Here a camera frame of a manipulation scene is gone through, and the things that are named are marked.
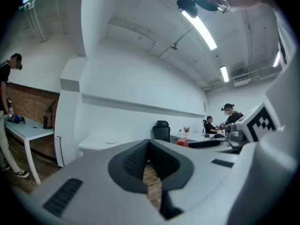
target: ceiling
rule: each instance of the ceiling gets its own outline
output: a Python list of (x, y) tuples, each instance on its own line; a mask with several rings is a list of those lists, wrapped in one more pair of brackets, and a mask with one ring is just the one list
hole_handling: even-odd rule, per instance
[[(211, 51), (181, 14), (176, 1), (117, 0), (106, 37), (135, 46), (169, 63), (205, 90), (223, 85), (221, 66), (227, 67), (230, 79), (242, 74), (263, 79), (280, 72), (280, 67), (272, 67), (279, 35), (271, 9), (260, 6), (222, 14), (198, 7), (198, 16), (217, 44)], [(58, 0), (61, 22), (56, 2), (36, 0), (37, 16), (46, 36), (69, 33), (66, 0)], [(10, 43), (34, 38), (25, 12), (16, 12), (7, 36), (13, 38)], [(172, 49), (171, 45), (178, 40), (178, 50)]]

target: black t-shirt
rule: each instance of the black t-shirt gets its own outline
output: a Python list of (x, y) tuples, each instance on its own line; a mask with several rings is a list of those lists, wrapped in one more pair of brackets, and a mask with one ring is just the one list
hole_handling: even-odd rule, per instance
[(213, 125), (211, 125), (210, 123), (207, 123), (205, 125), (205, 132), (208, 133), (208, 134), (216, 134), (214, 132), (211, 132), (212, 129), (216, 129)]
[(228, 119), (226, 120), (225, 125), (228, 125), (230, 123), (235, 123), (239, 119), (240, 119), (240, 114), (237, 111), (233, 111), (231, 116), (229, 116)]
[[(10, 64), (9, 64), (9, 60), (6, 60), (0, 64), (0, 82), (5, 81), (7, 83), (9, 74), (10, 74)], [(4, 111), (1, 96), (0, 96), (0, 111)]]

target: person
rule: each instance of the person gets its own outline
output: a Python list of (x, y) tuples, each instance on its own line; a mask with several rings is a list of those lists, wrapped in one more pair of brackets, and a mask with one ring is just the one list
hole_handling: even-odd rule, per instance
[(7, 97), (6, 97), (6, 84), (11, 69), (22, 69), (22, 56), (15, 53), (10, 57), (10, 60), (4, 61), (0, 64), (0, 81), (1, 81), (1, 101), (0, 101), (0, 168), (2, 171), (12, 170), (18, 177), (27, 178), (29, 176), (28, 171), (22, 170), (15, 162), (9, 148), (8, 139), (6, 137), (4, 128), (4, 119), (8, 116), (14, 120), (14, 115), (9, 111)]
[(233, 110), (233, 104), (226, 103), (224, 105), (224, 114), (229, 115), (228, 119), (225, 122), (225, 125), (222, 127), (222, 129), (226, 129), (228, 127), (228, 124), (235, 123), (237, 120), (240, 119), (240, 114), (238, 111)]
[(273, 9), (277, 18), (279, 31), (278, 47), (284, 56), (285, 65), (294, 57), (299, 43), (283, 12), (274, 0), (197, 0), (197, 4), (208, 11), (222, 11), (223, 13), (243, 10), (258, 5), (266, 5)]
[(212, 123), (212, 117), (208, 116), (206, 120), (207, 120), (207, 123), (205, 125), (205, 131), (206, 131), (206, 133), (208, 133), (208, 134), (216, 134), (219, 129), (217, 127), (214, 127), (211, 124)]

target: wooden floor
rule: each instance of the wooden floor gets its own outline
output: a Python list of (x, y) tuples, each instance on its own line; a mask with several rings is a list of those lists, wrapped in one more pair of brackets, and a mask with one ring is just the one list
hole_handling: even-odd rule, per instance
[[(19, 167), (30, 172), (30, 168), (27, 163), (25, 148), (10, 136), (8, 136), (7, 138), (9, 149)], [(32, 153), (32, 158), (41, 181), (58, 170), (55, 162), (49, 161), (34, 153)], [(9, 182), (12, 185), (20, 187), (27, 194), (33, 191), (37, 186), (31, 172), (29, 177), (25, 179), (17, 177), (11, 169), (5, 171), (4, 174), (7, 176)], [(145, 167), (143, 182), (148, 185), (148, 199), (153, 204), (153, 206), (157, 210), (159, 210), (161, 203), (161, 181), (157, 177), (156, 172), (151, 165), (147, 165)]]

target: table leg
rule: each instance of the table leg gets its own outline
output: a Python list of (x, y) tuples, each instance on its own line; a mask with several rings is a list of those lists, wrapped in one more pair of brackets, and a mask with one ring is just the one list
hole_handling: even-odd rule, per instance
[(27, 160), (28, 160), (29, 167), (31, 169), (32, 175), (33, 175), (35, 181), (37, 182), (37, 184), (40, 185), (41, 184), (41, 180), (38, 177), (38, 173), (36, 171), (36, 168), (35, 168), (33, 160), (32, 160), (32, 155), (31, 155), (31, 151), (30, 151), (29, 140), (26, 139), (24, 141), (24, 145), (25, 145), (26, 156), (27, 156)]

